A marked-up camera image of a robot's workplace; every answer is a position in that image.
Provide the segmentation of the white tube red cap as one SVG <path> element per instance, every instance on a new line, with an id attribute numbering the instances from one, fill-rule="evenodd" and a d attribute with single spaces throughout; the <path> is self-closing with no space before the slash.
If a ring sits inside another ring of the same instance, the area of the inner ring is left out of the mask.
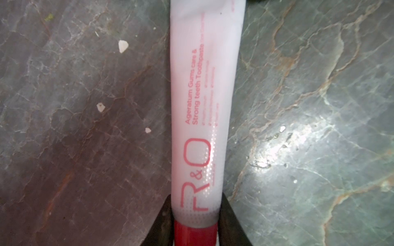
<path id="1" fill-rule="evenodd" d="M 171 1 L 171 208 L 177 246 L 214 246 L 245 1 Z"/>

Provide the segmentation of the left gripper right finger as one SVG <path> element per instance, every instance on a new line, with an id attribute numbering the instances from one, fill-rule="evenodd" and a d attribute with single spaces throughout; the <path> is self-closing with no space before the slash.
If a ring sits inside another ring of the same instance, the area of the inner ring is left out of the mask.
<path id="1" fill-rule="evenodd" d="M 218 235 L 221 246 L 252 246 L 224 193 L 219 213 Z"/>

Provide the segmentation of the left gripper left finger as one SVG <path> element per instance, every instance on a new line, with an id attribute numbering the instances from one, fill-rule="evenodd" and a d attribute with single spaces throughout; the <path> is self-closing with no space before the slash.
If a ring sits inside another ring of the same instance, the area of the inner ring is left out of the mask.
<path id="1" fill-rule="evenodd" d="M 174 218 L 171 209 L 171 195 L 168 195 L 140 246 L 173 246 L 173 244 Z"/>

